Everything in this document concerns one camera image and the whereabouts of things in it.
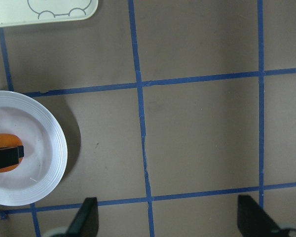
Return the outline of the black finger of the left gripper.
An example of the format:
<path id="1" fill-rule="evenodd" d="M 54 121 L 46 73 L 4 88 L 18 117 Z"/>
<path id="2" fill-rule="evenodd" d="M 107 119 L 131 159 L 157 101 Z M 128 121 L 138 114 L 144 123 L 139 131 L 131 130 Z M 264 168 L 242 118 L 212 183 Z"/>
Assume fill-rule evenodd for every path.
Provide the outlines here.
<path id="1" fill-rule="evenodd" d="M 8 172 L 15 169 L 24 157 L 24 147 L 0 148 L 0 172 Z"/>

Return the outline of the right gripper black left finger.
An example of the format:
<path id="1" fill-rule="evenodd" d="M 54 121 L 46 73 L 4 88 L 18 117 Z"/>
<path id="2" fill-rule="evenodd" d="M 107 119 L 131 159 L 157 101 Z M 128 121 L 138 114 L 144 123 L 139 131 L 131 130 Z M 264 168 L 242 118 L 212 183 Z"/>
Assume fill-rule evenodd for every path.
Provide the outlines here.
<path id="1" fill-rule="evenodd" d="M 97 198 L 87 197 L 67 229 L 65 236 L 97 236 L 98 230 Z"/>

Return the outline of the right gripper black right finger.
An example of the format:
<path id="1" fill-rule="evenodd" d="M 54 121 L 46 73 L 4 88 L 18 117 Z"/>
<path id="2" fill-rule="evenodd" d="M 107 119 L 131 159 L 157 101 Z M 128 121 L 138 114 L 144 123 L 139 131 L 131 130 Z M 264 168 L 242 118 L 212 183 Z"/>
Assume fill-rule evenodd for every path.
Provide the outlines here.
<path id="1" fill-rule="evenodd" d="M 239 195 L 237 227 L 243 237 L 277 237 L 280 227 L 250 195 Z"/>

